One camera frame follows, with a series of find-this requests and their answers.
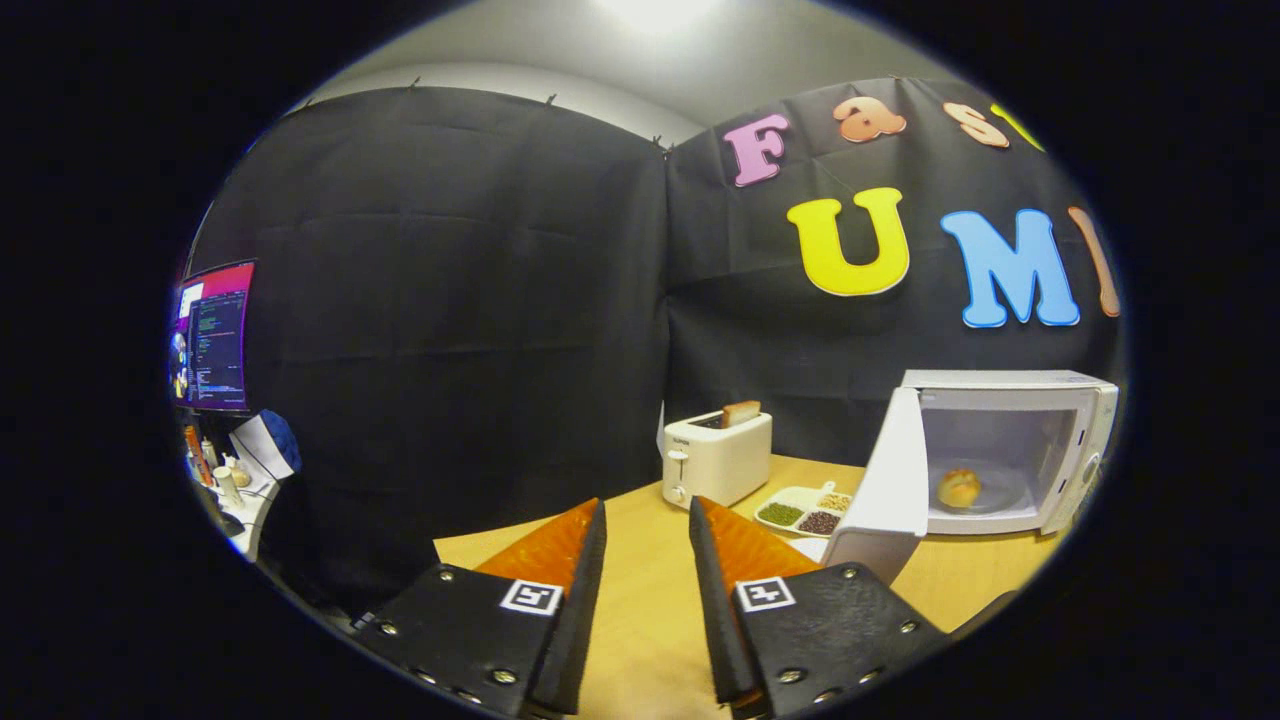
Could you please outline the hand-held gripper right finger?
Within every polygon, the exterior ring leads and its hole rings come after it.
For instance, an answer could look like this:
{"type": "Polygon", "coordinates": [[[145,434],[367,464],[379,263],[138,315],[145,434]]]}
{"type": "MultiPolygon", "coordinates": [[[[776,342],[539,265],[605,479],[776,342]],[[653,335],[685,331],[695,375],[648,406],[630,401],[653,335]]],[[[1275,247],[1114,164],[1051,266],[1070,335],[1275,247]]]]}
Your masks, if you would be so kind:
{"type": "Polygon", "coordinates": [[[689,536],[716,698],[736,719],[847,703],[951,642],[869,568],[823,568],[701,496],[689,536]]]}

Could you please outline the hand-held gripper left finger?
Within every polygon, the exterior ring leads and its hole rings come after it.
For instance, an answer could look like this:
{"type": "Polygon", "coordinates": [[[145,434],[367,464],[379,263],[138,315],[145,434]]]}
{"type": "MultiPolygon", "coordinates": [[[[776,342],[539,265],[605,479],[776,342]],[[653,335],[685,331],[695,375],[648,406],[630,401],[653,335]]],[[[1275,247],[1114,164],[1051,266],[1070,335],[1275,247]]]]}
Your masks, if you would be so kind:
{"type": "Polygon", "coordinates": [[[605,506],[590,498],[477,568],[428,569],[366,615],[355,641],[420,685],[492,716],[573,716],[605,543],[605,506]]]}

